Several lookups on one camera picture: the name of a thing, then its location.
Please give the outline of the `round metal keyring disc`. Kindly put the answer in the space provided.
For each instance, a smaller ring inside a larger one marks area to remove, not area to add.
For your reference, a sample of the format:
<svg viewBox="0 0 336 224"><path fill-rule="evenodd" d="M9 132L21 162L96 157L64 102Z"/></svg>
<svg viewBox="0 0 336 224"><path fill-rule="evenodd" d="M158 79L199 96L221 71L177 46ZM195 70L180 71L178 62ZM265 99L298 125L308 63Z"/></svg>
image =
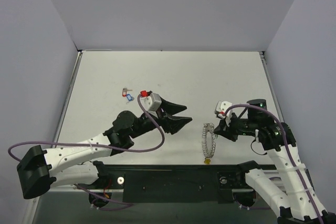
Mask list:
<svg viewBox="0 0 336 224"><path fill-rule="evenodd" d="M214 133L213 123L204 123L202 129L202 151L206 159L214 156L217 135Z"/></svg>

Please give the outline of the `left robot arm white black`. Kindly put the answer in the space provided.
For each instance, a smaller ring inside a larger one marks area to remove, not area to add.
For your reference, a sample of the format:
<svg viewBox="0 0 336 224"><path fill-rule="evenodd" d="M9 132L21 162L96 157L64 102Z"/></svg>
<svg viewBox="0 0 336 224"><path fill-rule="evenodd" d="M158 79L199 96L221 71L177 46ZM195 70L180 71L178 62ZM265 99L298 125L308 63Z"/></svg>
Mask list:
<svg viewBox="0 0 336 224"><path fill-rule="evenodd" d="M147 107L140 104L141 116L125 110L118 114L112 127L103 133L78 143L54 143L43 148L42 142L30 142L31 148L19 160L16 167L24 199L33 199L53 187L86 184L96 188L108 182L107 173L96 166L80 169L88 161L110 157L123 152L147 153L159 149L165 142L165 134L174 135L192 122L188 116L178 116L185 105L164 100L158 94L145 98ZM161 142L152 148L135 150L134 138L158 130Z"/></svg>

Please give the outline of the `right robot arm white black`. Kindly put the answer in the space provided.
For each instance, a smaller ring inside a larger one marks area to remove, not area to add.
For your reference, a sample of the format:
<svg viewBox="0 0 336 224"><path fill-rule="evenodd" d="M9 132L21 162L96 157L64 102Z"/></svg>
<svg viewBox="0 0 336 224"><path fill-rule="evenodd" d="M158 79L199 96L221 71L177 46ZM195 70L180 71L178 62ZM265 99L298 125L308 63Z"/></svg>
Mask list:
<svg viewBox="0 0 336 224"><path fill-rule="evenodd" d="M254 99L240 107L247 118L237 116L228 101L218 101L215 115L220 119L214 133L233 142L239 136L252 136L262 144L273 161L284 190L265 175L255 161L240 165L235 182L250 186L268 204L278 223L335 223L335 214L326 210L319 200L301 161L298 146L290 127L267 110L266 100Z"/></svg>

